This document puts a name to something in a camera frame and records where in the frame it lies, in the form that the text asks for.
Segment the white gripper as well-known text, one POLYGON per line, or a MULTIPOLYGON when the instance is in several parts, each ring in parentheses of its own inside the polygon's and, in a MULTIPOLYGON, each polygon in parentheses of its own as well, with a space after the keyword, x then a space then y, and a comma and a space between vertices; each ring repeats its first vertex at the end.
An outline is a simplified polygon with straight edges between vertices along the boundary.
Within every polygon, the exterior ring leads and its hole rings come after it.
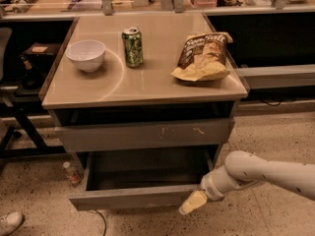
POLYGON ((224 167, 214 169, 206 174, 201 181, 201 189, 194 191, 187 200, 180 206, 179 212, 186 215, 191 211, 203 206, 207 199, 218 201, 224 194, 233 189, 233 179, 227 174, 224 167))

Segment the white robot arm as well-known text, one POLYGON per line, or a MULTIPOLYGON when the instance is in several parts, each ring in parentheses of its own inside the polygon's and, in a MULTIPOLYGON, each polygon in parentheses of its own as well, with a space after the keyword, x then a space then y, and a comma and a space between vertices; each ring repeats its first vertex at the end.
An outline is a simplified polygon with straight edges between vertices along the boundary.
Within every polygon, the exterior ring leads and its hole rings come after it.
POLYGON ((179 212, 186 215, 208 201, 219 201, 228 192, 244 190, 259 182, 315 200, 314 164, 267 160, 236 150, 225 158, 221 167, 203 176, 200 187, 181 205, 179 212))

